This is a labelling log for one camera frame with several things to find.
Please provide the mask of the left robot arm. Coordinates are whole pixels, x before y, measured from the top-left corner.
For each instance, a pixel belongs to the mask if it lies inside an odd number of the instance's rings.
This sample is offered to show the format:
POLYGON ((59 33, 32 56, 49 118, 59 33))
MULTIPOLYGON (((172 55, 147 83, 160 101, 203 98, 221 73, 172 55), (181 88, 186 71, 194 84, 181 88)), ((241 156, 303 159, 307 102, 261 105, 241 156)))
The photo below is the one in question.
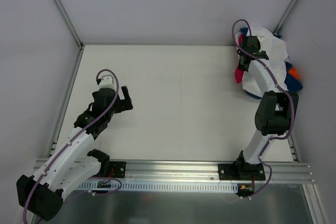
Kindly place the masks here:
POLYGON ((88 147, 107 128, 116 113, 132 110, 126 86, 100 86, 92 94, 94 101, 80 114, 67 140, 52 157, 32 175, 16 182, 19 204, 23 207, 23 223, 31 212, 41 220, 50 221, 61 209, 66 198, 81 183, 93 176, 112 179, 116 168, 110 156, 88 147))

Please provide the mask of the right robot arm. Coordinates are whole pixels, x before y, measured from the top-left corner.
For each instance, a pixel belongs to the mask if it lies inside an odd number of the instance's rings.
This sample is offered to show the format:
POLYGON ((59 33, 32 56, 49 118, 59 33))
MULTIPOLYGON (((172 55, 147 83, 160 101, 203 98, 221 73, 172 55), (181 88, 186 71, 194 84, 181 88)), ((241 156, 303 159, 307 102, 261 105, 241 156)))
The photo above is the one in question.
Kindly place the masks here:
POLYGON ((256 36, 244 36, 238 47, 238 68, 256 81, 262 97, 255 114, 256 132, 248 146, 227 169, 232 179, 265 180, 262 156, 272 141, 286 139, 292 130, 299 97, 289 92, 272 72, 269 57, 256 36))

